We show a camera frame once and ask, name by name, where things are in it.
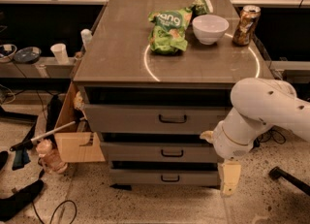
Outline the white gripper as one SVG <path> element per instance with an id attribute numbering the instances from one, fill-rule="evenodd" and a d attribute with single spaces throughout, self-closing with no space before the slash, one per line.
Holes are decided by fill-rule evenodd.
<path id="1" fill-rule="evenodd" d="M 223 159 L 240 159 L 253 148 L 254 140 L 270 128 L 270 124 L 250 119 L 232 108 L 213 130 L 212 143 L 216 153 Z M 218 172 L 221 194 L 230 197 L 238 186 L 241 164 L 225 160 L 218 164 Z"/>

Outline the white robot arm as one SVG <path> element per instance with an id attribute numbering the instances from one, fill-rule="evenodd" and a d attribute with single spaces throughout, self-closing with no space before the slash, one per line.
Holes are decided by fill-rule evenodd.
<path id="1" fill-rule="evenodd" d="M 239 160 L 254 140 L 273 126 L 310 140 L 310 105 L 296 96 L 295 89 L 282 80 L 248 78 L 238 81 L 231 91 L 232 109 L 208 139 L 224 159 L 218 165 L 221 191 L 234 193 L 241 175 Z"/>

